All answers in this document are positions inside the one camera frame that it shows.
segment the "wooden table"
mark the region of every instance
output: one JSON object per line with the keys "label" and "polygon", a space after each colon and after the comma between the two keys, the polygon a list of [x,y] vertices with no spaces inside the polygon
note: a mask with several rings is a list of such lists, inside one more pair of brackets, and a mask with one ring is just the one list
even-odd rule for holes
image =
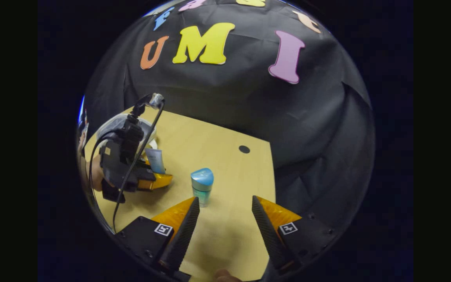
{"label": "wooden table", "polygon": [[[146,107],[141,118],[152,123],[156,113]],[[192,275],[191,281],[212,281],[219,268],[228,269],[243,281],[260,279],[269,256],[252,214],[252,195],[276,201],[270,144],[167,111],[161,114],[156,130],[158,148],[163,151],[163,162],[173,182],[152,192],[125,192],[126,203],[119,206],[116,230],[138,216],[152,218],[192,197],[190,173],[210,168],[215,181],[209,205],[200,210],[180,271]],[[95,141],[94,135],[85,146],[88,161]],[[240,152],[241,145],[251,151]],[[95,195],[112,227],[116,203],[103,199],[102,192],[95,191]]]}

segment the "pink letter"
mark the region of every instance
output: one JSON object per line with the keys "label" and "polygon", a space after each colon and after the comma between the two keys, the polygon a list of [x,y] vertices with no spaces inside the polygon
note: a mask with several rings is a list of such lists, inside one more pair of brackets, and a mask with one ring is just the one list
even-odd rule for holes
{"label": "pink letter", "polygon": [[187,9],[194,9],[197,8],[199,6],[201,6],[203,4],[203,2],[205,2],[206,0],[194,0],[191,1],[187,4],[185,4],[184,6],[182,6],[182,8],[179,9],[179,11],[185,11]]}
{"label": "pink letter", "polygon": [[280,48],[278,49],[276,63],[269,67],[269,73],[273,77],[281,78],[291,84],[297,84],[299,83],[299,76],[295,71],[297,70],[300,48],[304,48],[306,45],[302,40],[289,33],[276,30],[276,35],[280,38]]}

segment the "blue cap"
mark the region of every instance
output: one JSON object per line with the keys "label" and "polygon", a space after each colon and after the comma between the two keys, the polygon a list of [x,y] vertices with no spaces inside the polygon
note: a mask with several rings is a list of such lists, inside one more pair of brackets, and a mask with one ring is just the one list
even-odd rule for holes
{"label": "blue cap", "polygon": [[199,191],[211,191],[213,184],[213,172],[209,168],[201,168],[191,173],[193,188]]}

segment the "foam letter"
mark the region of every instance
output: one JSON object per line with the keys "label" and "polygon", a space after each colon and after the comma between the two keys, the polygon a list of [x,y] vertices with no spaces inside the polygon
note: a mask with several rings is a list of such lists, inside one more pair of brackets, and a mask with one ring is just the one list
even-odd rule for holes
{"label": "foam letter", "polygon": [[236,0],[236,3],[255,7],[265,6],[265,0]]}
{"label": "foam letter", "polygon": [[197,8],[199,6],[201,6],[203,4],[203,2],[205,2],[206,0],[194,0],[191,1],[187,4],[185,4],[184,6],[182,6],[182,8],[179,9],[179,11],[185,11],[187,9],[194,9]]}
{"label": "foam letter", "polygon": [[155,31],[160,25],[162,25],[166,21],[166,18],[168,18],[168,16],[170,15],[170,11],[173,9],[175,9],[175,7],[171,7],[170,9],[166,10],[161,16],[159,16],[156,19],[156,26],[152,31]]}
{"label": "foam letter", "polygon": [[149,52],[151,52],[152,45],[154,45],[155,41],[151,41],[144,46],[144,53],[142,53],[142,58],[140,59],[140,67],[143,70],[150,69],[152,66],[156,64],[159,59],[159,55],[161,54],[161,50],[163,49],[164,42],[168,39],[168,36],[163,36],[158,39],[158,46],[156,46],[156,52],[154,52],[154,56],[149,61],[147,57],[149,57]]}
{"label": "foam letter", "polygon": [[196,25],[186,27],[180,31],[182,38],[172,62],[174,64],[185,63],[188,60],[186,50],[188,51],[189,59],[191,62],[194,62],[201,50],[205,48],[203,55],[199,57],[200,62],[217,65],[225,63],[224,45],[226,44],[229,31],[233,30],[234,27],[235,25],[232,23],[216,23],[203,36],[199,34]]}
{"label": "foam letter", "polygon": [[300,48],[304,48],[306,45],[289,33],[276,30],[276,35],[280,38],[280,48],[276,63],[269,67],[269,73],[291,84],[297,84],[299,83],[299,76],[295,71],[297,70]]}
{"label": "foam letter", "polygon": [[318,24],[313,21],[311,18],[306,16],[305,14],[299,13],[297,11],[293,11],[297,16],[299,16],[299,21],[303,23],[306,27],[309,27],[310,29],[314,30],[317,33],[321,33],[321,30],[318,29]]}

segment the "black background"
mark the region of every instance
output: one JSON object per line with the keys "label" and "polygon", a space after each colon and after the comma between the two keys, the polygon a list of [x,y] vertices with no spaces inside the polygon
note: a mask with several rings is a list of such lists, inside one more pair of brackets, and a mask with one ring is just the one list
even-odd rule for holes
{"label": "black background", "polygon": [[[38,280],[150,280],[111,243],[79,193],[75,126],[102,55],[160,1],[38,1]],[[369,191],[347,232],[295,280],[413,279],[413,4],[293,4],[354,59],[375,114]]]}

